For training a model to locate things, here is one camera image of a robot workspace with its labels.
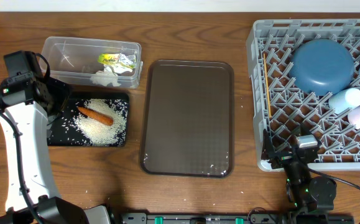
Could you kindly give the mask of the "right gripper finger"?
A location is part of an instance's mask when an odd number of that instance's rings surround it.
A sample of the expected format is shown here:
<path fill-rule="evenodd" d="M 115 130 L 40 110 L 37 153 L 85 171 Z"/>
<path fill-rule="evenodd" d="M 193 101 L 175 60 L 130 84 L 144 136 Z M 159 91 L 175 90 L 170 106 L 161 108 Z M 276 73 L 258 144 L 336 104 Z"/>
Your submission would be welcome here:
<path fill-rule="evenodd" d="M 263 156 L 273 156 L 275 153 L 274 146 L 272 144 L 270 135 L 268 131 L 265 129 L 263 130 L 263 146 L 262 146 L 262 155 Z"/>
<path fill-rule="evenodd" d="M 299 136 L 309 136 L 312 135 L 311 131 L 304 125 L 299 126 Z"/>

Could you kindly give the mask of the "orange carrot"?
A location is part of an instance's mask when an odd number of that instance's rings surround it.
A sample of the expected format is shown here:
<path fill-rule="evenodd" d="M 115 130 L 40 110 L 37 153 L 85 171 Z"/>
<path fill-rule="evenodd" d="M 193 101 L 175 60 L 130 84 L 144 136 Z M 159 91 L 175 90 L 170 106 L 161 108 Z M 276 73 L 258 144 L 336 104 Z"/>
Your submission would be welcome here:
<path fill-rule="evenodd" d="M 102 114 L 100 112 L 97 112 L 95 110 L 91 110 L 91 109 L 84 108 L 84 107 L 78 107 L 77 109 L 80 113 L 84 114 L 85 116 L 87 116 L 91 119 L 94 119 L 94 120 L 98 121 L 99 123 L 102 123 L 106 126 L 112 126 L 114 123 L 114 120 L 111 117 L 109 117 L 105 114 Z"/>

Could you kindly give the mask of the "white paper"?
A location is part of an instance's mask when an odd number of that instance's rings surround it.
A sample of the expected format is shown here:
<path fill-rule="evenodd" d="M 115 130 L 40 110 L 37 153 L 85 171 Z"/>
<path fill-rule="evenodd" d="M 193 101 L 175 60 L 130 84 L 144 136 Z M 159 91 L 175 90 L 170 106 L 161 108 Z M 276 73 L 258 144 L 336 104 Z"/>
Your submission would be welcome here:
<path fill-rule="evenodd" d="M 104 66 L 104 72 L 119 76 L 119 75 L 130 75 L 132 73 L 133 69 L 128 67 L 123 67 L 122 65 L 105 65 Z"/>
<path fill-rule="evenodd" d="M 90 77 L 90 80 L 95 85 L 119 87 L 118 74 L 109 71 L 98 71 Z"/>

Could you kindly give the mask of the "light blue plastic cup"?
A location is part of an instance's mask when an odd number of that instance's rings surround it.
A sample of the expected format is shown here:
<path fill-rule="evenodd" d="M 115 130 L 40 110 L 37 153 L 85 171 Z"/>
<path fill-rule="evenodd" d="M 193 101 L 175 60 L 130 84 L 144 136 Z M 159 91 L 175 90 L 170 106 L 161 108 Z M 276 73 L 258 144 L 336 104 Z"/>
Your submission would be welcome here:
<path fill-rule="evenodd" d="M 348 88 L 338 92 L 328 100 L 328 104 L 336 114 L 356 108 L 360 106 L 360 90 L 357 88 Z"/>

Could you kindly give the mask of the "wooden chopstick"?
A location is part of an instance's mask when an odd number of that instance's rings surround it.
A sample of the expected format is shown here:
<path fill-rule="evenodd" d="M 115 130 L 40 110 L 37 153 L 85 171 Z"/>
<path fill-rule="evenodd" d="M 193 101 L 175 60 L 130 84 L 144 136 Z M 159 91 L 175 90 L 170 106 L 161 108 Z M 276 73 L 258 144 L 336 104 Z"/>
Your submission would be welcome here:
<path fill-rule="evenodd" d="M 268 82 L 268 75 L 267 75 L 267 61 L 266 61 L 265 53 L 263 53 L 262 56 L 263 56 L 263 67 L 264 67 L 265 92 L 266 92 L 266 98 L 267 98 L 267 110 L 268 110 L 269 118 L 271 119 L 272 112 L 271 112 L 271 105 L 270 105 L 270 90 L 269 90 L 269 82 Z"/>

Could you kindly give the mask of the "large blue plate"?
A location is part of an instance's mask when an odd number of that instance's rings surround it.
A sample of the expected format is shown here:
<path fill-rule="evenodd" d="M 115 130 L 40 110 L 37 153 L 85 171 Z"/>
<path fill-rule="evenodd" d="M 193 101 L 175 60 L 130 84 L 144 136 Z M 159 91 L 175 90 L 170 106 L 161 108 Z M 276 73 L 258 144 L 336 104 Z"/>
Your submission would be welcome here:
<path fill-rule="evenodd" d="M 352 81 L 354 60 L 348 49 L 328 39 L 301 45 L 293 54 L 289 77 L 305 93 L 323 96 L 344 90 Z"/>

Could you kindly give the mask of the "pile of white rice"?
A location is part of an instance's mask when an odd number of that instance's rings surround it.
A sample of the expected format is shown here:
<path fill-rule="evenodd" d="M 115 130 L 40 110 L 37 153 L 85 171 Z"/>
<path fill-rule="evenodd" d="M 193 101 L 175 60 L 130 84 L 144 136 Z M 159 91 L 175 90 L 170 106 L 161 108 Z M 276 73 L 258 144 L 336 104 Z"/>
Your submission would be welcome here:
<path fill-rule="evenodd" d="M 103 124 L 82 113 L 80 108 L 108 116 L 113 123 Z M 57 125 L 63 137 L 59 142 L 72 146 L 121 147 L 126 142 L 128 112 L 129 103 L 122 99 L 72 100 Z"/>

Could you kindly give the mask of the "green and silver wrapper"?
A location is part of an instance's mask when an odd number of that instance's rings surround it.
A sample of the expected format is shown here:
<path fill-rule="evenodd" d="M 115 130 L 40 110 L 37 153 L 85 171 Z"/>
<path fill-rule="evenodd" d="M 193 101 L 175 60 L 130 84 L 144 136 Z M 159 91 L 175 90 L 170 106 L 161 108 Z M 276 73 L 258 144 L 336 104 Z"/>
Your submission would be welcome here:
<path fill-rule="evenodd" d="M 126 68 L 136 67 L 136 56 L 135 55 L 124 55 L 119 54 L 100 54 L 98 62 L 104 65 L 117 65 Z"/>

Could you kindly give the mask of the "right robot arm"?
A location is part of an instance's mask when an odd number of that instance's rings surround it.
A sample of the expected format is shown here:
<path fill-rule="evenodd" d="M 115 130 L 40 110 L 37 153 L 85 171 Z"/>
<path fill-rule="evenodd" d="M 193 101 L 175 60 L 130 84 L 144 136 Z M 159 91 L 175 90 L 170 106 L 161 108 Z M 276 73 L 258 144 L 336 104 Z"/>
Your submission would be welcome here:
<path fill-rule="evenodd" d="M 276 151 L 268 131 L 263 131 L 261 159 L 272 169 L 283 169 L 287 176 L 286 189 L 295 210 L 281 218 L 282 223 L 328 223 L 327 213 L 334 209 L 336 182 L 328 177 L 312 177 L 308 163 L 318 157 L 321 141 L 304 125 L 297 128 L 294 144 L 289 151 Z"/>

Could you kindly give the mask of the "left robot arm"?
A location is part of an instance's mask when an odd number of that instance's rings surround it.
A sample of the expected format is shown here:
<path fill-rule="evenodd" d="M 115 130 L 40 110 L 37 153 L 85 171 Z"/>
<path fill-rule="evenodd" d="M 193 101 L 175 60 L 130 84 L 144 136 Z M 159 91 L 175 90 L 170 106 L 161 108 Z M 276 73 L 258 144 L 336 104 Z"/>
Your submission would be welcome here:
<path fill-rule="evenodd" d="M 62 199 L 50 163 L 48 119 L 65 107 L 70 85 L 54 78 L 9 77 L 0 84 L 0 124 L 9 171 L 0 223 L 111 223 L 107 208 L 82 209 Z"/>

